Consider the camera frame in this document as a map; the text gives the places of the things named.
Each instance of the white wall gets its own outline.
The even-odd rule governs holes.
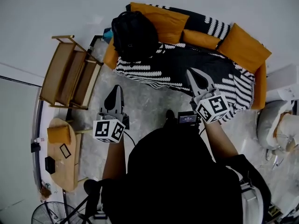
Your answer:
[[[30,151],[37,87],[0,79],[0,220],[29,224],[41,204]]]
[[[41,84],[57,46],[52,35],[75,35],[87,48],[93,35],[102,34],[130,1],[237,22],[272,51],[268,72],[299,63],[299,0],[0,0],[0,63],[35,74],[36,79],[20,71],[5,74]]]

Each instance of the oval wooden table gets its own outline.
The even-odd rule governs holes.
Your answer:
[[[59,118],[51,120],[49,127],[68,126],[71,143],[51,144],[48,141],[48,156],[55,160],[55,173],[51,174],[53,181],[65,191],[73,191],[78,185],[79,152],[81,134],[75,134],[73,128]]]

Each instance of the black shoe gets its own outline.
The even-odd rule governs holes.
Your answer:
[[[172,110],[168,110],[166,112],[166,119],[174,119],[175,116],[174,116],[174,112]]]

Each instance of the black backpack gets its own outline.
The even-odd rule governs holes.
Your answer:
[[[159,46],[154,25],[141,12],[123,12],[112,20],[115,50],[122,60],[138,62],[152,56]]]

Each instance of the marble floor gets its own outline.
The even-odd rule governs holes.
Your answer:
[[[102,60],[106,44],[99,42],[95,46],[94,55]],[[92,128],[93,121],[99,112],[100,103],[107,97],[112,88],[119,84],[123,88],[125,107],[124,112],[130,117],[130,130],[128,133],[137,143],[151,131],[160,128],[165,122],[165,113],[172,109],[175,113],[190,111],[190,97],[179,91],[167,88],[155,90],[145,84],[118,76],[106,65],[102,67],[97,79],[94,92],[87,111],[74,110],[74,126],[76,128]],[[273,160],[266,161],[266,150],[262,148],[256,136],[257,111],[247,110],[238,112],[229,122],[222,125],[224,131],[231,139],[240,154],[245,154],[247,159],[257,168],[265,178],[272,192],[272,200],[279,202],[282,196],[289,190],[298,189],[298,153],[293,153],[279,166],[272,169]],[[134,145],[125,135],[126,162]],[[202,137],[207,140],[205,132]],[[82,136],[79,179],[91,178],[99,180],[102,177],[107,158],[108,144],[92,138],[89,134]],[[76,207],[86,194],[83,185],[70,193],[67,193],[67,202]]]

